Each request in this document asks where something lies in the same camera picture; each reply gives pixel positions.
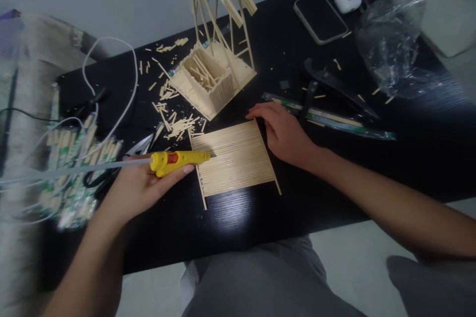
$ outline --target hand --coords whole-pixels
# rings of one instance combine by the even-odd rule
[[[262,117],[266,124],[268,147],[277,158],[296,167],[310,170],[319,149],[306,135],[294,115],[277,103],[256,104],[247,119]]]
[[[147,157],[150,157],[150,154],[128,159]],[[148,164],[123,167],[99,210],[114,223],[126,224],[136,215],[151,208],[173,185],[193,169],[193,165],[186,165],[163,178],[158,178]]]

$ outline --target black scissors handle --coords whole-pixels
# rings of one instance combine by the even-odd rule
[[[83,178],[83,185],[86,188],[94,188],[99,186],[101,183],[114,179],[117,173],[119,172],[118,168],[111,168],[106,170],[102,173],[98,178],[94,181],[90,182],[91,176],[93,175],[94,171],[90,171],[84,175]]]

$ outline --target right hand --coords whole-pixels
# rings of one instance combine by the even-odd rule
[[[271,152],[284,162],[309,170],[315,158],[313,153],[319,147],[306,135],[296,117],[277,103],[256,104],[246,118],[258,116],[265,120]]]

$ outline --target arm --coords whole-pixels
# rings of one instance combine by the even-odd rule
[[[296,118],[276,103],[257,104],[269,149],[283,161],[329,182],[415,254],[476,258],[476,220],[378,173],[316,146]]]
[[[152,207],[192,170],[187,165],[159,179],[149,165],[121,169],[43,316],[114,316],[122,286],[126,223]]]

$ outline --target black table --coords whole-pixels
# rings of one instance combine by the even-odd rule
[[[419,99],[394,99],[385,105],[387,98],[383,94],[370,95],[376,85],[357,53],[354,35],[318,46],[294,13],[294,1],[266,0],[257,5],[258,11],[252,18],[247,16],[258,75],[207,124],[206,131],[244,122],[247,110],[262,101],[263,92],[302,100],[298,69],[303,61],[313,57],[315,63],[324,66],[338,58],[348,84],[365,97],[381,117],[382,127],[395,131],[398,140],[365,139],[306,123],[304,129],[313,141],[441,202],[476,196],[476,185],[470,174],[475,161],[476,108],[429,47],[420,42],[417,62],[441,75],[444,85]],[[359,16],[360,13],[355,11],[344,15],[343,19],[353,30]],[[221,27],[227,22],[228,17],[219,19]],[[235,30],[235,35],[235,43],[244,38],[242,31]],[[169,46],[185,36],[190,39],[188,44],[172,52],[144,50],[154,49],[156,44]],[[137,49],[138,59],[143,63],[149,60],[152,70],[149,75],[140,76],[133,109],[116,132],[118,138],[124,139],[126,149],[149,134],[150,128],[160,119],[151,105],[157,100],[157,92],[148,91],[149,86],[157,81],[160,69],[150,57],[159,59],[169,69],[172,57],[177,54],[178,59],[183,58],[194,42],[195,31],[190,29]],[[125,105],[128,101],[133,83],[132,61],[132,54],[128,52],[87,68],[93,85],[107,86],[111,92],[101,105],[100,134],[107,134],[120,115],[122,109],[118,109],[118,103]],[[279,81],[282,80],[289,80],[291,84],[287,91],[280,88]],[[63,76],[59,84],[62,110],[90,96],[80,70]],[[322,100],[315,101],[314,105],[326,106],[326,100],[332,98]],[[170,100],[169,107],[173,106],[200,115],[182,97]],[[182,149],[189,149],[188,141],[182,143]],[[155,148],[159,150],[167,146],[169,143],[162,141]],[[280,162],[272,154],[270,157],[282,196],[278,195],[274,183],[262,184],[209,197],[208,211],[204,211],[197,176],[193,173],[133,221],[136,234],[126,250],[124,273],[247,249],[260,243],[368,219],[333,187]],[[51,289],[59,283],[82,234],[83,230],[55,233],[54,224],[47,225],[42,254],[43,287]]]

